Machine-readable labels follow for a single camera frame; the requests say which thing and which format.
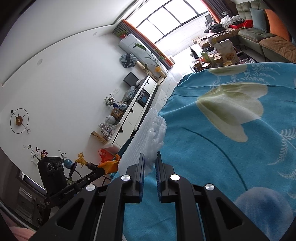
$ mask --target light blue pillow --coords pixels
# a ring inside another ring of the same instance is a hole
[[[250,8],[250,11],[253,19],[254,28],[257,28],[266,32],[267,26],[266,26],[264,11],[262,9],[254,9],[254,8]]]

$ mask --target floral blanket pattern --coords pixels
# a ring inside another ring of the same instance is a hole
[[[159,114],[162,160],[191,183],[212,183],[271,241],[296,214],[296,65],[242,64],[185,76]],[[160,204],[155,172],[143,201],[126,205],[128,241],[176,240],[173,204]]]

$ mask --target gray sofa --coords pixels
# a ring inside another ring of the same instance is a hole
[[[244,20],[252,19],[250,8],[268,9],[263,1],[243,2],[236,5],[237,11]],[[256,28],[247,28],[238,32],[239,41],[272,62],[296,63],[296,46],[283,38],[269,32],[266,16],[267,32]]]

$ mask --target speaker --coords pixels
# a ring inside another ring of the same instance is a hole
[[[49,196],[67,186],[61,157],[44,157],[37,166],[43,186]]]

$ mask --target curtain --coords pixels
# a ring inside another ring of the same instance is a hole
[[[164,65],[166,69],[169,69],[174,65],[174,63],[163,53],[161,52],[157,46],[152,43],[145,35],[143,35],[137,28],[135,28],[132,24],[127,22],[126,20],[122,20],[117,27],[114,29],[115,33],[119,33],[120,31],[126,30],[128,34],[133,34],[137,39],[139,39],[145,47],[147,47],[150,51],[158,50],[157,52],[153,52],[153,54],[158,58],[158,60]]]
[[[201,0],[201,2],[208,8],[217,23],[221,22],[221,19],[225,17],[222,13],[228,11],[222,0]]]

